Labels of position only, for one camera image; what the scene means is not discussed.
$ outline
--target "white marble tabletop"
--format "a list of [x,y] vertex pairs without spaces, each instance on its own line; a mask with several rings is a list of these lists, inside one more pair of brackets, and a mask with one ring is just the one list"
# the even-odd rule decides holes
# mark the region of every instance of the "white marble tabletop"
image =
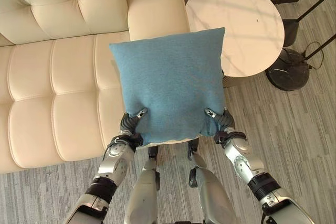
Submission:
[[222,69],[230,77],[260,73],[278,58],[284,27],[270,0],[188,0],[191,31],[225,27]]

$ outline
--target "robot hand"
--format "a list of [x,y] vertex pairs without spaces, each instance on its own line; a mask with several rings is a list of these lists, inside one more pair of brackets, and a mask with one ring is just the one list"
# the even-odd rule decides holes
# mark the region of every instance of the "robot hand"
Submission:
[[205,113],[208,116],[211,116],[215,122],[219,124],[221,131],[226,131],[227,128],[235,127],[235,120],[227,108],[224,108],[223,115],[218,115],[209,108],[205,109]]
[[147,111],[147,108],[143,108],[133,117],[128,113],[125,113],[120,122],[120,134],[128,136],[133,135],[140,119],[147,114]]
[[136,116],[124,114],[120,122],[121,134],[107,146],[98,174],[85,194],[78,199],[65,224],[102,223],[117,187],[126,176],[135,149],[142,145],[142,137],[135,133],[135,128],[146,113],[147,109],[144,108]]
[[280,187],[275,179],[265,170],[264,164],[257,157],[246,141],[246,135],[234,129],[234,119],[228,109],[218,115],[211,109],[205,109],[208,116],[220,125],[214,140],[220,144],[227,158],[231,161],[236,174],[248,185],[262,205],[263,218],[271,224],[314,224],[300,205]]

